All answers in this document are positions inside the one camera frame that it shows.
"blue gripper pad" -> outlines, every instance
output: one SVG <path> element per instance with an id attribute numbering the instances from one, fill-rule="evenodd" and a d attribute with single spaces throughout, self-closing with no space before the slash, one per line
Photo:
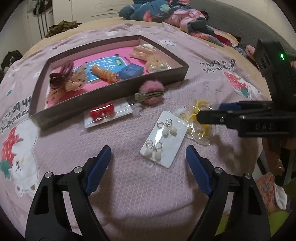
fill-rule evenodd
<path id="1" fill-rule="evenodd" d="M 240 110 L 241 107 L 237 103 L 225 103 L 220 104 L 219 109 L 220 111 L 227 111 L 227 110 Z"/>
<path id="2" fill-rule="evenodd" d="M 94 192 L 98 185 L 100 184 L 100 181 L 102 180 L 102 177 L 110 163 L 111 160 L 111 149 L 109 146 L 105 146 L 103 152 L 100 152 L 98 155 L 98 161 L 94 165 L 93 169 L 89 173 L 87 177 L 87 186 L 85 188 L 85 192 L 90 195 L 92 192 Z"/>
<path id="3" fill-rule="evenodd" d="M 213 192 L 210 187 L 210 177 L 203 167 L 200 158 L 201 157 L 192 145 L 187 147 L 186 159 L 195 177 L 195 180 L 197 181 L 197 184 L 202 192 L 204 192 L 207 196 L 210 196 Z"/>

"pearl earring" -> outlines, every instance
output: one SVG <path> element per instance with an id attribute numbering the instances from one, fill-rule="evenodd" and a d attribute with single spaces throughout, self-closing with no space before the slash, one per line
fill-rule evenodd
<path id="1" fill-rule="evenodd" d="M 154 153 L 155 160 L 160 161 L 161 160 L 161 151 L 163 144 L 161 142 L 157 142 L 156 144 L 153 143 L 151 140 L 147 140 L 146 142 L 147 149 L 144 152 L 144 156 L 151 157 Z"/>
<path id="2" fill-rule="evenodd" d="M 173 136 L 177 135 L 177 129 L 172 125 L 173 125 L 173 121 L 171 119 L 167 119 L 165 123 L 161 121 L 157 122 L 157 127 L 159 129 L 162 129 L 164 127 L 163 136 L 165 137 L 167 137 L 169 133 Z"/>

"cable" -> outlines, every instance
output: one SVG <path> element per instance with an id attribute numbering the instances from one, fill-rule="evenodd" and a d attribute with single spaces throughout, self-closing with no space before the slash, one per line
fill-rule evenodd
<path id="1" fill-rule="evenodd" d="M 43 8 L 44 8 L 44 17 L 45 17 L 46 32 L 48 33 L 48 26 L 47 26 L 47 19 L 46 19 L 46 9 L 45 9 L 44 0 L 42 1 L 42 4 L 43 4 Z"/>
<path id="2" fill-rule="evenodd" d="M 37 13 L 37 19 L 38 19 L 38 27 L 39 27 L 40 37 L 41 37 L 41 39 L 43 39 L 42 34 L 41 34 L 41 29 L 40 29 L 40 22 L 39 22 L 39 14 L 38 13 Z"/>
<path id="3" fill-rule="evenodd" d="M 45 31 L 44 31 L 44 24 L 43 24 L 42 12 L 41 12 L 41 22 L 42 22 L 42 28 L 43 28 L 44 38 L 45 38 Z"/>

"orange patterned fabric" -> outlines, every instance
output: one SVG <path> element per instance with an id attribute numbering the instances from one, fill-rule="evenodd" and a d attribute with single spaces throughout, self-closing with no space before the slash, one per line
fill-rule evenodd
<path id="1" fill-rule="evenodd" d="M 257 187 L 268 213 L 279 209 L 274 194 L 274 175 L 270 172 L 258 179 Z"/>

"bed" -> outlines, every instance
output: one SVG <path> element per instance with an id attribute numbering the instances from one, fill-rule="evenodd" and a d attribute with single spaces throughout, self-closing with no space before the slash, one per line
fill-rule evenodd
<path id="1" fill-rule="evenodd" d="M 136 118 L 124 118 L 91 131 L 84 129 L 82 115 L 46 131 L 38 130 L 28 119 L 24 111 L 40 73 L 38 70 L 47 58 L 69 46 L 139 33 L 154 41 L 170 39 L 175 46 L 165 48 L 190 65 L 185 81 L 165 88 L 162 104 L 145 108 Z M 231 71 L 237 78 L 245 80 L 250 91 L 248 98 L 222 73 L 202 70 L 202 63 L 213 60 L 227 63 L 235 60 Z M 11 168 L 1 166 L 0 204 L 22 235 L 25 234 L 33 195 L 43 175 L 47 171 L 67 173 L 96 156 L 104 145 L 109 145 L 113 158 L 98 190 L 89 197 L 90 203 L 111 240 L 157 241 L 187 238 L 207 202 L 186 164 L 188 145 L 193 144 L 214 166 L 236 175 L 252 173 L 262 151 L 260 140 L 239 139 L 235 131 L 218 127 L 212 145 L 204 147 L 184 139 L 173 166 L 161 168 L 144 161 L 139 155 L 160 113 L 190 106 L 195 99 L 213 103 L 267 100 L 270 94 L 260 72 L 235 49 L 194 38 L 165 23 L 116 17 L 83 23 L 76 29 L 40 41 L 9 69 L 1 83 L 0 99 L 5 103 L 5 108 L 0 110 L 4 119 L 21 108 L 24 113 L 19 120 L 2 129 L 0 135 L 1 146 L 9 145 L 7 140 L 14 142 L 10 147 L 12 156 L 8 157 Z M 18 144 L 19 138 L 26 140 L 25 147 Z M 69 197 L 65 199 L 71 226 L 79 233 Z"/>

